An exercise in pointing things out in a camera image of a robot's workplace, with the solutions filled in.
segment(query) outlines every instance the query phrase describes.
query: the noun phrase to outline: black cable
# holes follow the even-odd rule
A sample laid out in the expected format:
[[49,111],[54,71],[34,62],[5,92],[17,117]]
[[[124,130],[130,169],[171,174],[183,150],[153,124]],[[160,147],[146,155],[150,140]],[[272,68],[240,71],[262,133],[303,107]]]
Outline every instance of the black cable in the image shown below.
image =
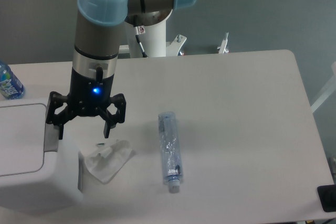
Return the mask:
[[142,46],[142,44],[141,44],[141,41],[140,41],[140,39],[139,39],[139,35],[136,35],[135,38],[136,38],[137,43],[139,44],[140,51],[141,51],[141,53],[142,53],[142,57],[143,57],[143,58],[147,58],[148,55],[145,53],[145,49],[143,48],[143,46]]
[[326,220],[325,222],[323,222],[322,224],[328,224],[330,221],[334,220],[335,218],[333,219],[329,219],[329,220]]

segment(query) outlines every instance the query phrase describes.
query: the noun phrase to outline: white container lid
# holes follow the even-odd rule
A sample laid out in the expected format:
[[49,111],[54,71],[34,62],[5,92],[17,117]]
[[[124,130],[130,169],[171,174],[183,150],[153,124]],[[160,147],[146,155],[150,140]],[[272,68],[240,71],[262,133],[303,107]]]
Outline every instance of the white container lid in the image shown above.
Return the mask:
[[45,116],[43,104],[0,108],[0,176],[41,169]]

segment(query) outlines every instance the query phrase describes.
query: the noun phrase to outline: floor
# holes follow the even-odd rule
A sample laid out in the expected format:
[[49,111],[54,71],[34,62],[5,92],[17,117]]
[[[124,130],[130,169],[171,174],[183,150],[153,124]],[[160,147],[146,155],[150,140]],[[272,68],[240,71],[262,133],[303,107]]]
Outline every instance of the floor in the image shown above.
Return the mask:
[[[72,60],[76,0],[0,0],[0,6],[2,60]],[[197,0],[173,13],[167,39],[187,36],[189,55],[215,53],[227,31],[231,52],[289,49],[312,100],[336,61],[335,13],[336,0]],[[336,93],[314,117],[326,156],[336,156]]]

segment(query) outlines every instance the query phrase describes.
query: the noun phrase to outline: bottle label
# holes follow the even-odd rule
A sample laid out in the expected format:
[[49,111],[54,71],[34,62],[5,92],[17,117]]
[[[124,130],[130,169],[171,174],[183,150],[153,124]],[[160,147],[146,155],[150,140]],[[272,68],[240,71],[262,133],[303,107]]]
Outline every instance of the bottle label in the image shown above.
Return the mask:
[[10,74],[5,80],[0,81],[0,93],[7,99],[13,99],[23,92],[23,85],[17,79],[17,77],[12,73],[12,78],[10,79]]

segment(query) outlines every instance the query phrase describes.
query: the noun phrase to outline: blue led light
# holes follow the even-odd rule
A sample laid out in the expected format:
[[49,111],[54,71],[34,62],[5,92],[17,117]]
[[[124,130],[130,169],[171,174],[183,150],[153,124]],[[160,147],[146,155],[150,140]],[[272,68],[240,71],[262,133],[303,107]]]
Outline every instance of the blue led light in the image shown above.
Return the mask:
[[93,91],[94,94],[100,94],[101,93],[101,90],[99,88],[94,88],[92,91]]

